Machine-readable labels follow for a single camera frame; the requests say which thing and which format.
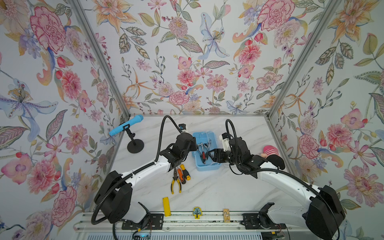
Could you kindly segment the dark red handled pliers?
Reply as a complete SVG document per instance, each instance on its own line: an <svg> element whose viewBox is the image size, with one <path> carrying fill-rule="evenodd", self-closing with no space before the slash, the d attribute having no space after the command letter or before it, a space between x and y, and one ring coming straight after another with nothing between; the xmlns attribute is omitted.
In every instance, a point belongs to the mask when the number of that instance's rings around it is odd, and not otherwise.
<svg viewBox="0 0 384 240"><path fill-rule="evenodd" d="M203 143L203 144L204 144L204 152L203 152L203 154L200 155L200 156L201 156L201 159L202 159L202 163L205 165L206 162L207 162L207 160L208 160L209 158L211 158L212 156L211 156L211 152L210 152L209 145L208 145L208 144L205 144L205 143Z"/></svg>

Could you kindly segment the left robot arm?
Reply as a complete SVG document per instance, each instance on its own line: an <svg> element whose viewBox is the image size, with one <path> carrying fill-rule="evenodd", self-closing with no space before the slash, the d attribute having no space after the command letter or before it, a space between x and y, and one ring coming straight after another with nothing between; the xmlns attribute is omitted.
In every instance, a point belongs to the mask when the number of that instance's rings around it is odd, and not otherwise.
<svg viewBox="0 0 384 240"><path fill-rule="evenodd" d="M123 219L129 212L136 187L154 180L158 175L177 169L188 154L196 150L196 138L183 132L177 136L174 144L160 151L157 161L153 160L123 174L117 171L110 172L94 198L96 206L91 217L92 225L100 224L105 220L114 224Z"/></svg>

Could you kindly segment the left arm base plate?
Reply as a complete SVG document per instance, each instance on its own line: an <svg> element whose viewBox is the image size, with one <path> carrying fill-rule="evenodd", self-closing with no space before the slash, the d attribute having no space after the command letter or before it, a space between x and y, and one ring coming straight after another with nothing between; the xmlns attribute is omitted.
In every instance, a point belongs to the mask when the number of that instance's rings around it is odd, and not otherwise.
<svg viewBox="0 0 384 240"><path fill-rule="evenodd" d="M123 217L122 230L162 230L165 215L150 212L146 206L138 202Z"/></svg>

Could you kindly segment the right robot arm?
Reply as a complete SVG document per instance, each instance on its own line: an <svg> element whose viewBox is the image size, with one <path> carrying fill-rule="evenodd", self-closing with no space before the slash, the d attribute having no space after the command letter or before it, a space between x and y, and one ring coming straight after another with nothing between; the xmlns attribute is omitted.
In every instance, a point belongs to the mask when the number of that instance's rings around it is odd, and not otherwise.
<svg viewBox="0 0 384 240"><path fill-rule="evenodd" d="M247 176L264 181L295 199L301 207L272 207L260 210L274 224L306 227L323 240L341 237L340 226L345 213L337 192L330 186L318 187L285 172L285 162L278 155L266 158L251 154L242 138L225 138L223 148L208 151L216 163L228 163Z"/></svg>

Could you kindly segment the light blue plastic toolbox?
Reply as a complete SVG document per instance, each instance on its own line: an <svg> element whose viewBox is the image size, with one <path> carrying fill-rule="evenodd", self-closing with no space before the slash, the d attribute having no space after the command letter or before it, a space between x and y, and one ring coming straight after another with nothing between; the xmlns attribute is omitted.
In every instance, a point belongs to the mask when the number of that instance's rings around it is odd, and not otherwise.
<svg viewBox="0 0 384 240"><path fill-rule="evenodd" d="M218 148L214 132L194 132L198 149L194 152L196 168L199 172L216 171L221 167L214 162L214 149Z"/></svg>

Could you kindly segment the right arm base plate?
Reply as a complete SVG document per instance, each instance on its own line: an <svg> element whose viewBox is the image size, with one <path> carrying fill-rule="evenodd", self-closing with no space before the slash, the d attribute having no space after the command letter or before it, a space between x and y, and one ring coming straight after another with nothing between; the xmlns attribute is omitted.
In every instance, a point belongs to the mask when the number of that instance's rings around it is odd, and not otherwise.
<svg viewBox="0 0 384 240"><path fill-rule="evenodd" d="M243 220L240 224L245 226L246 230L271 230L271 229L286 229L285 224L276 224L268 216L269 209L275 203L265 204L257 213L242 214Z"/></svg>

